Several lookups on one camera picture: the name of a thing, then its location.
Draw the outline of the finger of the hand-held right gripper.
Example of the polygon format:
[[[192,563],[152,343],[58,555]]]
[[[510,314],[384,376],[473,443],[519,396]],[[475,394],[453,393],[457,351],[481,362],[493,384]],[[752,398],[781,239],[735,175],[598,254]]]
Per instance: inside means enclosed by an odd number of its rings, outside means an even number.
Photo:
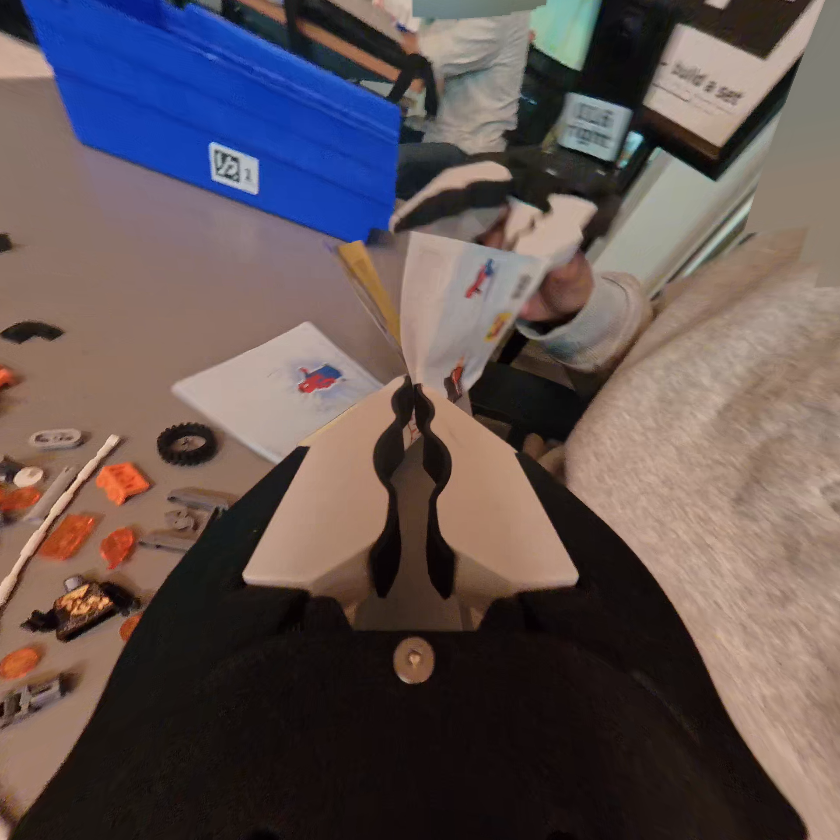
[[[593,202],[567,194],[550,195],[546,211],[510,198],[502,247],[539,261],[543,268],[564,266],[580,249],[596,211]]]
[[[450,167],[395,209],[389,232],[399,234],[474,211],[496,210],[507,203],[512,187],[512,173],[494,161]]]

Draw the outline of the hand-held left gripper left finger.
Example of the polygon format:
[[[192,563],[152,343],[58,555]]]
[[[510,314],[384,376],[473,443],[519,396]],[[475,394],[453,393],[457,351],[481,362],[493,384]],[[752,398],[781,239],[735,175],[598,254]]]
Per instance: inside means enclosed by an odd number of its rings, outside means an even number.
[[[245,583],[332,598],[351,623],[390,591],[402,551],[392,479],[413,401],[410,378],[395,378],[305,441]]]

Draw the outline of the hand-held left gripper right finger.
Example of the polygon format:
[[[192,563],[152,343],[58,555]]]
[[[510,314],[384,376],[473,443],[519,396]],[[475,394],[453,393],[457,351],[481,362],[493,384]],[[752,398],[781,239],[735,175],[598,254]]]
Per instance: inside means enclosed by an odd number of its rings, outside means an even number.
[[[415,386],[415,418],[434,483],[428,575],[463,628],[477,629],[496,601],[575,587],[579,572],[519,453],[434,389]]]

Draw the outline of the person's right forearm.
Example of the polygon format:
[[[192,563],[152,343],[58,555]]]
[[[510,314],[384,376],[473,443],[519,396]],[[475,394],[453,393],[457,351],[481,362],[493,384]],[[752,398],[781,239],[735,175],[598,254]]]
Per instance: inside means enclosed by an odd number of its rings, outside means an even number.
[[[519,318],[517,330],[547,357],[580,375],[609,375],[654,320],[642,284],[625,272],[596,273],[583,309],[556,327]]]

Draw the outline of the pile of lego pieces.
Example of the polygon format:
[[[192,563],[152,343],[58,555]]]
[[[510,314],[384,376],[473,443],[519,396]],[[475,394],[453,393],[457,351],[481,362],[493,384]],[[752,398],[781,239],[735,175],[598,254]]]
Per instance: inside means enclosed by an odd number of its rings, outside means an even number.
[[[31,687],[2,746],[76,736],[186,549],[233,498],[207,481],[223,439],[152,419],[62,366],[2,352],[2,696]]]

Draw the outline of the black curved lego brick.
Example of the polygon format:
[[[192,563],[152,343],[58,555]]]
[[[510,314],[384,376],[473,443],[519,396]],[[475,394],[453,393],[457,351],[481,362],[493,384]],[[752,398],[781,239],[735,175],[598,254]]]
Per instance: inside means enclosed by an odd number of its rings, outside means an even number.
[[[55,325],[42,321],[21,321],[16,322],[1,331],[1,340],[23,344],[32,339],[55,341],[61,338],[65,331]]]

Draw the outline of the person's right hand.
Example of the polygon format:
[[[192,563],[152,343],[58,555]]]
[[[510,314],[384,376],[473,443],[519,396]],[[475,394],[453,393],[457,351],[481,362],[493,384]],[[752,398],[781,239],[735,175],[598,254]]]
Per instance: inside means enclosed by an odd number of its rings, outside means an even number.
[[[573,320],[585,307],[594,288],[592,267],[578,251],[566,264],[552,268],[528,300],[519,319],[553,329]]]

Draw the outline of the clear plastic bag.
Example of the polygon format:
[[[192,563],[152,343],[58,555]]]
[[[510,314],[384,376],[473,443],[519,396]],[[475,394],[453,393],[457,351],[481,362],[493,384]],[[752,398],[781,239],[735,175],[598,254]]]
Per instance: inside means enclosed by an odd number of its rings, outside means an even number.
[[[434,74],[437,114],[423,139],[403,143],[395,195],[406,201],[449,167],[507,147],[518,126],[522,81],[532,41],[530,10],[495,17],[428,19],[402,36],[408,54]]]

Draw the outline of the black office chair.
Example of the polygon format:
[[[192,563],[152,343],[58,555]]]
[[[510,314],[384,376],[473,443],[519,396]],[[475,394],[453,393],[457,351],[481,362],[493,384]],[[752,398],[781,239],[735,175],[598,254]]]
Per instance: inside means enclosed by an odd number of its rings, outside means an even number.
[[[509,427],[506,440],[517,451],[529,435],[564,443],[587,407],[571,388],[499,363],[488,363],[469,402],[474,415]]]

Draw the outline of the yellow printed booklet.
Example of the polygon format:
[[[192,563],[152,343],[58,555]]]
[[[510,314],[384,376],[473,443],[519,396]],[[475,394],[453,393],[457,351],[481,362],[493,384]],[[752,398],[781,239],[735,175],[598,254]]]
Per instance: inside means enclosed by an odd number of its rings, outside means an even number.
[[[171,392],[271,464],[405,373],[382,305],[364,287],[361,241],[298,248],[188,297],[173,328]]]

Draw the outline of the black framed marker sign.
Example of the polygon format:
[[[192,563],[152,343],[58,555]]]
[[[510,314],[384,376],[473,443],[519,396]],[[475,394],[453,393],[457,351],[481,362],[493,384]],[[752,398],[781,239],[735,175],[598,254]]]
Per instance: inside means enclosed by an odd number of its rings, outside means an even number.
[[[651,144],[716,181],[778,115],[824,1],[675,2],[641,111]]]

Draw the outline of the blue plastic bin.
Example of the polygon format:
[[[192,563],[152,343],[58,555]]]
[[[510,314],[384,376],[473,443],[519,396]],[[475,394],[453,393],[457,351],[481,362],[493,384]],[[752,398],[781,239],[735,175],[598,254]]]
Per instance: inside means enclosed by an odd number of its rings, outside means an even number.
[[[395,104],[197,5],[24,8],[86,146],[344,241],[388,228]]]

